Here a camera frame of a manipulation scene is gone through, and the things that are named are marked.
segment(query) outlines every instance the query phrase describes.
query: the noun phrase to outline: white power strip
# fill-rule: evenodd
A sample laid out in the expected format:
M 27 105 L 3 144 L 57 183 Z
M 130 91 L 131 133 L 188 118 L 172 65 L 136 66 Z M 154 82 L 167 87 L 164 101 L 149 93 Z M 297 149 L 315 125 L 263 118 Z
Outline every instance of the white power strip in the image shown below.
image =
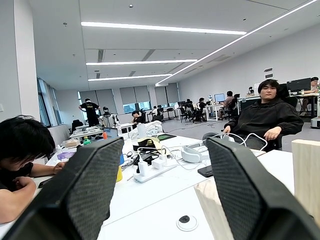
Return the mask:
M 135 180 L 137 180 L 140 183 L 145 183 L 146 181 L 149 181 L 150 179 L 155 178 L 156 176 L 159 176 L 173 168 L 175 168 L 176 165 L 173 166 L 164 166 L 162 169 L 157 169 L 153 166 L 148 166 L 148 171 L 146 172 L 145 176 L 142 176 L 141 173 L 134 173 L 133 177 Z

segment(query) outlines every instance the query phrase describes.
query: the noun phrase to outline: man in black hoodie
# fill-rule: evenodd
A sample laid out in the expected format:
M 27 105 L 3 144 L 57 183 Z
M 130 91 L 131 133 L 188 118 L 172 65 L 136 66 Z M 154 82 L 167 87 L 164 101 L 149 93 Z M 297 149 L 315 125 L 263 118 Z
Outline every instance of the man in black hoodie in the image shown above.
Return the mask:
M 258 93 L 261 99 L 243 109 L 237 119 L 229 121 L 223 132 L 237 134 L 242 138 L 254 133 L 267 141 L 275 140 L 279 134 L 299 133 L 304 122 L 293 106 L 277 96 L 278 91 L 279 83 L 276 80 L 268 79 L 260 83 Z M 234 140 L 242 143 L 236 136 Z M 246 145 L 251 149 L 260 150 L 265 142 L 250 136 Z

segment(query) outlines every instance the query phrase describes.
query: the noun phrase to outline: black hair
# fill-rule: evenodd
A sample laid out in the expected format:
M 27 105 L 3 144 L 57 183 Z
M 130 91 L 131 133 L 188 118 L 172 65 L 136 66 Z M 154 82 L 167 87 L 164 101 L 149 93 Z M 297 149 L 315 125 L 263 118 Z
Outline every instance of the black hair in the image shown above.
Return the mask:
M 276 93 L 278 93 L 279 83 L 277 80 L 274 80 L 274 79 L 267 79 L 267 80 L 264 80 L 262 83 L 260 83 L 260 85 L 258 87 L 258 93 L 260 94 L 261 90 L 267 85 L 270 85 L 271 87 L 276 88 Z
M 132 116 L 134 116 L 134 114 L 139 114 L 139 111 L 133 111 Z
M 0 161 L 27 163 L 49 157 L 56 145 L 50 131 L 32 116 L 19 115 L 0 122 Z

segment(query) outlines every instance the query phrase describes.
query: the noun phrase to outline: wooden board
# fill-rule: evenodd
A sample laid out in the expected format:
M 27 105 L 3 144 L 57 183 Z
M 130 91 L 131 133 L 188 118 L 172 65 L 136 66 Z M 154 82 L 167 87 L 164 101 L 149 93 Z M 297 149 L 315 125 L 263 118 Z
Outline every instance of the wooden board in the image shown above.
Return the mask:
M 292 155 L 295 197 L 320 227 L 320 142 L 294 140 Z
M 214 178 L 200 182 L 194 190 L 201 204 L 214 240 L 234 240 L 225 212 L 222 208 Z

